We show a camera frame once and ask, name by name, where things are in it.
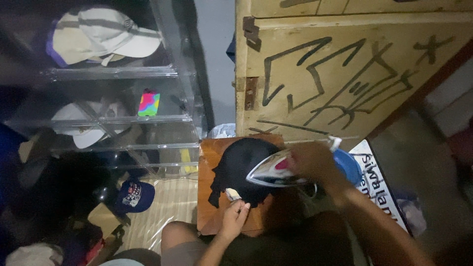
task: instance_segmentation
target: wooden door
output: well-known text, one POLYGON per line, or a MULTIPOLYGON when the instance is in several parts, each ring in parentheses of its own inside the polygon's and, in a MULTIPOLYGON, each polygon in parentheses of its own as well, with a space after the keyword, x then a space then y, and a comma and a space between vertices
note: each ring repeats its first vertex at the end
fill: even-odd
POLYGON ((255 19, 237 6, 236 133, 356 137, 350 149, 473 35, 471 12, 255 19))

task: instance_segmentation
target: black cloth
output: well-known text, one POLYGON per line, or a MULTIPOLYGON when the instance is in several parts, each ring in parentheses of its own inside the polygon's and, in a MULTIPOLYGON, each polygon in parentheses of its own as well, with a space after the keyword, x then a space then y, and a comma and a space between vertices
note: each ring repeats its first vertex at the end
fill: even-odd
POLYGON ((250 183, 246 181, 246 176, 258 163, 278 151, 276 145, 254 138, 243 138, 231 144, 223 152, 219 165, 212 169, 215 178, 210 186, 210 204, 218 208, 220 193, 232 188, 252 208, 257 207, 277 188, 250 183))

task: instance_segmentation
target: person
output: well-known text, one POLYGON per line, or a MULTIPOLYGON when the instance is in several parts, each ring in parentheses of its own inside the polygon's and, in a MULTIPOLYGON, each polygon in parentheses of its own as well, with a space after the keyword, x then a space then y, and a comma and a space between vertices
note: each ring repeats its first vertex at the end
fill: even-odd
MULTIPOLYGON (((289 167, 295 174, 322 186, 333 199, 340 214, 322 213, 322 218, 311 220, 312 227, 304 227, 306 231, 302 233, 303 238, 295 237, 297 248, 277 249, 276 245, 270 245, 272 252, 267 257, 276 259, 267 263, 268 265, 304 265, 301 261, 292 263, 285 258, 293 255, 292 258, 300 259, 324 248, 321 255, 331 261, 313 260, 306 265, 353 265, 353 257, 344 255, 347 250, 351 252, 351 249, 346 241, 343 220, 351 226, 375 265, 434 265, 406 231, 344 178, 336 168, 331 152, 323 143, 301 143, 292 147, 289 167), (311 233, 311 228, 316 228, 316 231, 311 233), (315 241, 306 241, 317 237, 319 238, 315 241)), ((162 231, 161 265, 219 265, 226 249, 241 233, 249 211, 249 204, 242 200, 233 202, 225 211, 222 228, 209 245, 200 241, 195 225, 185 222, 169 223, 162 231)), ((241 257, 245 257, 247 253, 242 252, 241 257)), ((253 258, 265 255, 267 252, 257 252, 253 258)), ((245 261, 242 265, 259 264, 245 261)))

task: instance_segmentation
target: cabinet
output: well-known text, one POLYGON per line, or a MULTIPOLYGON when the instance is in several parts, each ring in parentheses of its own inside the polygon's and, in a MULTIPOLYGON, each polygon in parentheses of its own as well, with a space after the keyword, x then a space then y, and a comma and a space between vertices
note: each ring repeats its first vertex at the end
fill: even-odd
POLYGON ((354 147, 473 36, 469 1, 426 2, 237 1, 237 135, 354 147))
MULTIPOLYGON (((1 33, 7 38, 5 42, 15 47, 4 52, 34 73, 30 87, 15 99, 14 108, 3 118, 4 124, 27 137, 42 128, 52 128, 57 133, 53 154, 95 152, 113 161, 108 164, 111 169, 145 168, 151 174, 160 171, 173 175, 194 172, 195 167, 190 167, 198 164, 198 143, 205 137, 207 122, 189 32, 174 1, 3 2, 1 33), (126 31, 136 36, 158 32, 158 48, 145 57, 114 55, 106 66, 82 60, 60 67, 48 50, 57 29, 78 30, 89 23, 95 27, 92 35, 97 38, 104 35, 101 31, 116 29, 115 18, 81 15, 89 8, 113 9, 126 15, 124 26, 131 25, 126 31), (79 14, 79 26, 60 24, 65 14, 79 14), (135 26, 146 30, 133 33, 135 26), (145 89, 159 94, 156 115, 138 115, 145 89)), ((81 41, 74 34, 70 38, 63 40, 68 44, 63 49, 81 41)), ((114 36, 107 38, 99 45, 106 46, 114 36)), ((101 62, 108 56, 93 60, 101 62)))

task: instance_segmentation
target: plastic sheet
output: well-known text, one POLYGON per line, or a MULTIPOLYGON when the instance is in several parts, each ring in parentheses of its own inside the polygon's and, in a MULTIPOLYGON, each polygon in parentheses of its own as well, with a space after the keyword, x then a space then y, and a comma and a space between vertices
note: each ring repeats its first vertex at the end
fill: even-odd
POLYGON ((124 228, 123 245, 117 252, 147 248, 161 254, 161 232, 172 221, 197 222, 197 180, 188 178, 141 180, 152 184, 156 194, 151 207, 129 213, 131 226, 124 228))

